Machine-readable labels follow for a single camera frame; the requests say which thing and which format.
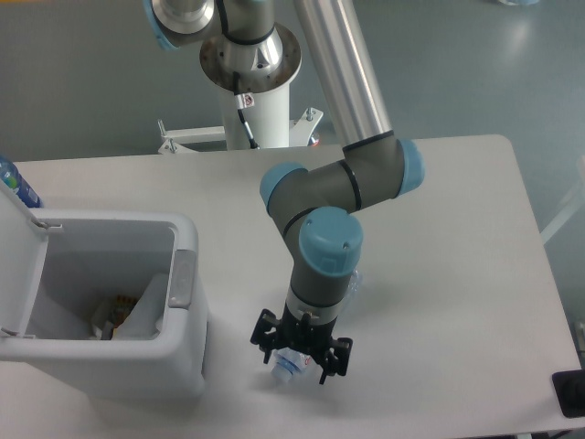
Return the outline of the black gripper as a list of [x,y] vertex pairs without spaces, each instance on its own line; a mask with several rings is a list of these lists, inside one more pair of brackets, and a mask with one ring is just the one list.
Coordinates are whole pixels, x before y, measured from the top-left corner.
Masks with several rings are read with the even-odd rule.
[[313,325],[309,316],[298,319],[286,305],[282,320],[263,309],[252,330],[250,343],[263,353],[263,363],[268,364],[274,350],[291,348],[314,359],[321,367],[319,384],[328,377],[345,376],[353,347],[350,337],[334,338],[335,320],[324,325]]

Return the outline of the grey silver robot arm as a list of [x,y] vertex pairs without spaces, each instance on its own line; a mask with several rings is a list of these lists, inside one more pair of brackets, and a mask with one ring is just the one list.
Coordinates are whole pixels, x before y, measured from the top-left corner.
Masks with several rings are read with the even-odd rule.
[[[275,19],[272,1],[146,1],[159,46],[199,43],[199,62],[218,88],[230,149],[289,146],[289,87],[301,67],[296,36]],[[298,1],[304,38],[343,146],[340,160],[309,170],[270,168],[260,193],[293,259],[283,312],[263,310],[251,342],[265,356],[290,348],[324,378],[345,375],[353,346],[333,330],[360,258],[356,213],[418,188],[417,146],[392,129],[367,46],[349,1]]]

